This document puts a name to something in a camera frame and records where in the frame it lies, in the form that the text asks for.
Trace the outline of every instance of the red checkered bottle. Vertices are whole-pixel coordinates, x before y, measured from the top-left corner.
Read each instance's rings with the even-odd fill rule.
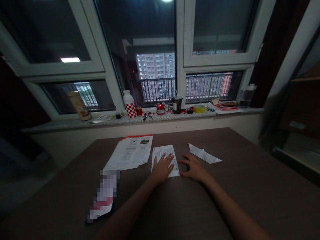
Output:
[[[123,102],[126,106],[127,114],[129,118],[134,118],[137,116],[136,105],[134,104],[134,99],[130,94],[130,91],[123,91]]]

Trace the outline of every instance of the white window frame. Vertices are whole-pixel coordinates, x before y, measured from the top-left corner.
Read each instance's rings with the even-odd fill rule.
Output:
[[[57,76],[41,76],[41,77],[25,77],[22,78],[22,81],[25,83],[27,88],[39,102],[39,104],[43,107],[46,113],[49,115],[52,121],[57,120],[70,120],[70,119],[78,119],[79,116],[77,113],[73,114],[60,114],[58,110],[55,108],[54,104],[48,98],[45,91],[42,89],[40,84],[42,83],[55,83],[55,82],[75,82],[75,81],[84,81],[90,82],[90,80],[99,80],[105,79],[107,86],[109,88],[109,80],[106,73],[88,73],[88,74],[72,74],[72,75],[57,75]],[[112,115],[115,114],[116,110],[110,111],[99,111],[99,112],[91,112],[93,118],[100,117],[103,114]]]
[[[186,48],[190,45],[185,45],[185,6],[188,2],[193,0],[179,0],[176,1],[176,19],[177,19],[177,87],[178,87],[178,94],[183,98],[182,100],[182,108],[189,108],[192,107],[194,104],[186,104],[186,76],[187,74],[201,74],[201,73],[214,73],[214,72],[228,72],[228,71],[244,71],[241,82],[239,85],[238,93],[236,95],[236,101],[239,101],[241,94],[239,94],[246,85],[249,84],[254,64],[237,64],[232,65],[228,63],[227,65],[215,65],[215,66],[184,66],[184,58]]]
[[[104,67],[81,2],[78,0],[68,0],[68,2],[81,32],[91,61],[30,64],[18,44],[7,31],[5,26],[0,22],[0,51],[9,60],[14,72],[18,76],[25,77],[104,72]]]
[[[97,79],[105,79],[108,89],[110,91],[111,98],[116,107],[115,111],[101,111],[101,112],[92,112],[91,115],[93,117],[99,117],[103,114],[113,115],[115,112],[123,112],[126,114],[126,110],[123,103],[123,95],[120,91],[118,80],[116,77],[116,73],[113,68],[112,60],[107,48],[107,44],[104,38],[102,26],[100,26],[100,20],[97,15],[95,6],[92,0],[68,0],[70,5],[72,6],[72,10],[76,11],[76,14],[81,15],[81,21],[79,22],[79,16],[76,18],[77,23],[79,24],[79,28],[82,28],[81,25],[88,27],[86,31],[89,31],[89,37],[92,38],[93,46],[96,50],[96,53],[99,55],[99,59],[101,62],[101,67],[99,71],[95,72],[86,72],[86,73],[73,73],[73,74],[63,74],[63,71],[60,72],[51,72],[54,74],[53,76],[46,76],[48,73],[43,73],[43,71],[38,71],[38,76],[26,76],[24,75],[22,80],[28,87],[28,89],[32,92],[35,98],[38,100],[40,105],[44,108],[47,114],[53,121],[56,120],[68,120],[68,119],[79,119],[78,115],[75,114],[59,114],[54,104],[48,98],[44,90],[41,88],[41,83],[48,82],[75,82],[75,81],[90,81]],[[176,63],[177,63],[177,90],[178,94],[183,97],[182,108],[187,108],[192,106],[185,105],[185,96],[186,96],[186,75],[187,74],[201,74],[201,73],[210,73],[210,72],[226,72],[226,71],[244,71],[242,76],[242,80],[240,83],[240,87],[238,90],[237,98],[238,100],[240,94],[239,92],[244,88],[245,85],[249,83],[251,78],[254,64],[237,64],[232,65],[228,62],[228,64],[217,64],[211,66],[184,66],[185,60],[185,52],[188,46],[185,44],[185,6],[190,1],[194,0],[179,0],[176,1],[176,24],[177,24],[177,32],[176,32]],[[144,108],[144,111],[155,112],[156,108]]]
[[[245,53],[192,55],[196,0],[184,0],[184,67],[254,63],[276,0],[260,0]]]

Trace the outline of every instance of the table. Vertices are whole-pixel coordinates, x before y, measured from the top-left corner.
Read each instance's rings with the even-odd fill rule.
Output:
[[[121,138],[92,143],[63,171],[0,224],[10,239],[89,239],[108,220],[85,226],[103,169]],[[320,189],[230,128],[157,134],[153,147],[173,144],[177,158],[188,142],[222,162],[204,167],[226,192],[276,239],[320,235]],[[179,169],[186,170],[183,164]],[[151,156],[138,169],[122,171],[115,209],[146,180]],[[173,177],[158,186],[129,239],[232,239],[206,189]]]

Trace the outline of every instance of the box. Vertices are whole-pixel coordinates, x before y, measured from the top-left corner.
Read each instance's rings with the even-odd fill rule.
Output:
[[[279,128],[320,139],[320,61],[291,84]]]

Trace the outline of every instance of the metal railing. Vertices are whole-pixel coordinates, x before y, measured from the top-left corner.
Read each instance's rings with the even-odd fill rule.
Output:
[[[64,92],[78,91],[88,110],[99,110],[99,104],[92,92],[89,82],[61,84]]]
[[[186,103],[228,100],[232,72],[188,75],[186,77]],[[176,95],[175,78],[133,81],[132,88],[137,106],[155,106],[159,102],[172,103]]]
[[[175,78],[146,79],[131,82],[134,98],[138,106],[155,106],[159,102],[172,103],[176,94]]]
[[[188,75],[186,103],[208,102],[215,98],[226,100],[233,73]]]

